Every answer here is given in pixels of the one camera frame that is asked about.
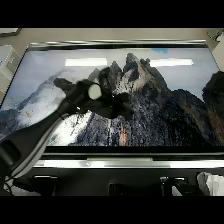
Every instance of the screen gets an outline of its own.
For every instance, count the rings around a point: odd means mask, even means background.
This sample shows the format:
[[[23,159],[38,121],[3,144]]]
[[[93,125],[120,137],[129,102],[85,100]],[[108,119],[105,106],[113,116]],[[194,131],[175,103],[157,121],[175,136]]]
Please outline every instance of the screen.
[[[88,58],[104,63],[67,63]],[[65,94],[54,79],[97,82],[106,66],[111,91],[130,94],[132,119],[110,120],[91,111],[72,115],[55,130],[48,146],[224,144],[219,115],[210,110],[203,91],[219,70],[208,48],[28,51],[0,110],[0,140],[57,109]]]

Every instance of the sky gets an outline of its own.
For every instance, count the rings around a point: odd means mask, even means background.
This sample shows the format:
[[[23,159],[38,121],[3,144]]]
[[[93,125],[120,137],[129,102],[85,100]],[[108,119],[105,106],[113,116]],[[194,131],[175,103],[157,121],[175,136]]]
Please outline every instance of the sky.
[[[214,58],[207,48],[154,48],[154,49],[85,49],[85,50],[51,50],[27,52],[20,64],[7,97],[26,99],[38,86],[50,76],[65,67],[66,59],[106,58],[108,66],[115,60],[123,69],[126,55],[133,53],[137,58],[146,59],[191,59],[192,66],[159,67],[171,90],[188,90],[202,99],[202,89],[212,74],[218,71]],[[96,67],[69,67],[79,79],[88,78]]]

